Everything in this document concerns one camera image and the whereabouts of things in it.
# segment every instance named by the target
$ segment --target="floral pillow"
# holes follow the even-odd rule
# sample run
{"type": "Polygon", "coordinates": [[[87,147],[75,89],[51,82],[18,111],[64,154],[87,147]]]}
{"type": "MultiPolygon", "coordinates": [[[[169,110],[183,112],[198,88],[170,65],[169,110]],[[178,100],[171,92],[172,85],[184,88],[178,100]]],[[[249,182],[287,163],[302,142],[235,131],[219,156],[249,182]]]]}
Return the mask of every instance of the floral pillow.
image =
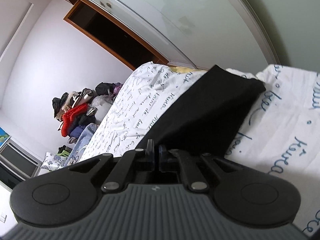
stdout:
{"type": "Polygon", "coordinates": [[[41,165],[41,168],[49,171],[55,171],[57,169],[61,169],[66,160],[66,157],[47,152],[45,154],[45,158],[41,165]]]}

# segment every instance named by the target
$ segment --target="bed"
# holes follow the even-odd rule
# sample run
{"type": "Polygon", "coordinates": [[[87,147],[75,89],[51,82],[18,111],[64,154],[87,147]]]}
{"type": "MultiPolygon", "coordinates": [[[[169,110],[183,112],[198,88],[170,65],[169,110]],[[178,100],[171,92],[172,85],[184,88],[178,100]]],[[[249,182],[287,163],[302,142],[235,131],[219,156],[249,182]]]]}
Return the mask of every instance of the bed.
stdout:
{"type": "MultiPolygon", "coordinates": [[[[294,224],[305,234],[320,226],[320,75],[270,65],[256,76],[266,91],[252,106],[225,157],[286,179],[301,194],[294,224]]],[[[81,161],[102,153],[121,156],[134,149],[159,117],[205,71],[175,72],[146,63],[123,85],[113,106],[93,135],[81,161]]]]}

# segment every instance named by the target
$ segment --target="blue picture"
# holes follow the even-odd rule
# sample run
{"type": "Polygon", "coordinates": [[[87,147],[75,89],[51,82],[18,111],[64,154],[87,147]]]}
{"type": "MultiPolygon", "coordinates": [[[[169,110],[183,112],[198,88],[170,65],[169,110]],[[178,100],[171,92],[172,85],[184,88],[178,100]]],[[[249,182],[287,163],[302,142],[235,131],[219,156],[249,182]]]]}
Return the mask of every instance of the blue picture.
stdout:
{"type": "Polygon", "coordinates": [[[0,147],[9,139],[9,137],[9,134],[0,127],[0,147]]]}

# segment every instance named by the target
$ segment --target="red clothing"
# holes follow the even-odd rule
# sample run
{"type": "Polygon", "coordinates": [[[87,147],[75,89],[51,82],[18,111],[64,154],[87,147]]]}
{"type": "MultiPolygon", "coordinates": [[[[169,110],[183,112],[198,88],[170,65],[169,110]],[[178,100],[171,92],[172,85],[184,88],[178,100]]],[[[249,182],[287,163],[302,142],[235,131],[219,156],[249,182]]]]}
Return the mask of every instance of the red clothing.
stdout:
{"type": "Polygon", "coordinates": [[[66,113],[63,114],[61,119],[63,120],[63,125],[61,128],[61,135],[63,137],[68,136],[68,128],[73,123],[74,119],[85,112],[87,112],[88,104],[82,104],[79,106],[76,106],[75,108],[70,109],[66,113]]]}

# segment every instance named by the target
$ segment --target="green object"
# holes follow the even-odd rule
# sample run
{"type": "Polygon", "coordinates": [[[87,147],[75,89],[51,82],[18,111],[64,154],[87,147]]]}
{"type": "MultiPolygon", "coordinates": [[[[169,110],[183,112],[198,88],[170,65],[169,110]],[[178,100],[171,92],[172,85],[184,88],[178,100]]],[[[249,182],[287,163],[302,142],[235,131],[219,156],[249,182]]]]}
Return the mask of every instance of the green object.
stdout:
{"type": "Polygon", "coordinates": [[[62,157],[66,157],[66,158],[68,158],[68,157],[69,157],[69,155],[70,155],[70,153],[69,153],[69,152],[67,152],[67,151],[62,151],[62,153],[58,153],[58,155],[59,155],[59,156],[62,156],[62,157]]]}

